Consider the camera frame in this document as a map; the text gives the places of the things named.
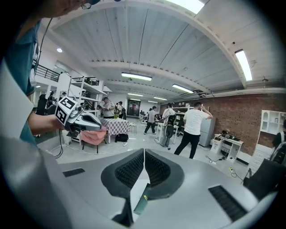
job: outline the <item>ceiling light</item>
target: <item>ceiling light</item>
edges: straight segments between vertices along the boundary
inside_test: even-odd
[[[241,49],[241,50],[236,51],[235,54],[236,54],[238,61],[240,62],[246,81],[251,81],[252,75],[251,75],[249,63],[247,61],[245,52],[243,51],[243,49]]]
[[[135,96],[143,96],[143,95],[138,95],[138,94],[132,94],[132,93],[128,93],[129,95],[135,95]]]
[[[181,7],[184,7],[193,13],[197,14],[204,7],[204,3],[199,0],[167,0],[168,2],[173,2]]]
[[[187,88],[181,87],[181,86],[179,86],[177,84],[173,84],[173,87],[174,88],[178,88],[178,89],[183,90],[183,91],[186,91],[186,92],[189,92],[189,93],[193,93],[193,91],[191,91],[191,90],[189,90]]]
[[[151,81],[152,80],[152,77],[142,76],[142,75],[137,75],[137,74],[130,74],[130,73],[125,73],[125,72],[122,72],[121,75],[123,77],[135,78],[135,79],[140,79],[140,80],[145,80],[145,81]]]
[[[167,100],[167,99],[165,99],[165,98],[159,98],[159,97],[154,97],[154,98],[156,98],[156,99],[161,99],[161,100]]]

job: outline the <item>black pants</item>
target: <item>black pants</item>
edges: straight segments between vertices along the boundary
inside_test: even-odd
[[[146,129],[144,132],[147,133],[150,127],[152,128],[152,133],[155,133],[155,123],[147,123]]]
[[[192,148],[191,148],[191,154],[189,155],[189,157],[192,159],[196,153],[196,149],[197,149],[199,141],[200,141],[200,135],[193,135],[193,134],[189,134],[186,131],[184,131],[184,136],[181,141],[181,144],[178,146],[174,154],[179,155],[182,152],[182,150],[187,146],[187,144],[189,144],[190,142],[192,145]]]

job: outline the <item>stool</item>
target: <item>stool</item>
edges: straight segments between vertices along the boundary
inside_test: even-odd
[[[134,127],[134,134],[137,134],[137,125],[135,123],[130,123],[129,126],[131,126],[130,132],[132,132],[132,127]]]

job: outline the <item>white t-shirt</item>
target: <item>white t-shirt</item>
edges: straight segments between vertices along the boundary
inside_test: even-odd
[[[102,101],[100,103],[100,106],[102,108],[111,108],[112,106],[115,107],[115,104],[111,101],[109,101],[108,103],[104,103],[104,101]],[[114,116],[114,109],[112,110],[104,110],[103,111],[103,117],[111,117],[111,116]]]
[[[162,118],[164,118],[164,123],[163,126],[166,126],[168,123],[168,117],[171,115],[174,115],[175,112],[172,108],[167,108],[166,110],[164,110],[164,113],[162,115]]]
[[[186,119],[185,124],[185,131],[192,135],[200,135],[201,130],[201,123],[203,119],[208,118],[209,115],[200,110],[188,110],[185,115],[184,119]]]

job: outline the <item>chair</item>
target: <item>chair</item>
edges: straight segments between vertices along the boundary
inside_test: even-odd
[[[39,100],[38,100],[38,107],[36,110],[36,114],[45,115],[46,102],[47,102],[46,95],[45,94],[40,95]]]
[[[106,135],[106,127],[102,127],[100,131],[81,131],[80,132],[80,141],[83,141],[82,149],[84,149],[84,142],[90,143],[92,145],[97,146],[97,153],[98,153],[98,145],[105,141],[104,137]]]
[[[264,159],[257,172],[249,178],[245,177],[243,186],[248,188],[259,200],[263,199],[275,187],[285,181],[286,167]]]
[[[137,134],[137,125],[135,123],[130,123],[129,126],[131,127],[130,132],[132,132],[132,127],[134,127],[134,134]]]

